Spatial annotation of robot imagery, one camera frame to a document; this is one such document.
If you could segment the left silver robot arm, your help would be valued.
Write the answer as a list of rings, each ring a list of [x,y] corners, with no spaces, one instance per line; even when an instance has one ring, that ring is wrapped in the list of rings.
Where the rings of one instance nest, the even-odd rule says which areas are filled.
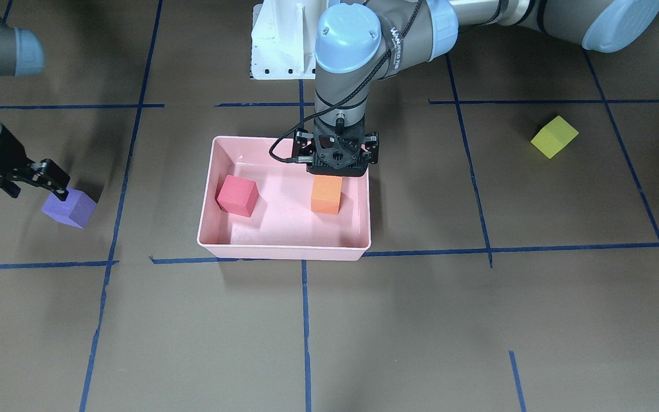
[[[611,54],[633,43],[659,1],[332,1],[315,40],[316,127],[364,118],[370,83],[447,54],[461,31],[523,26]]]

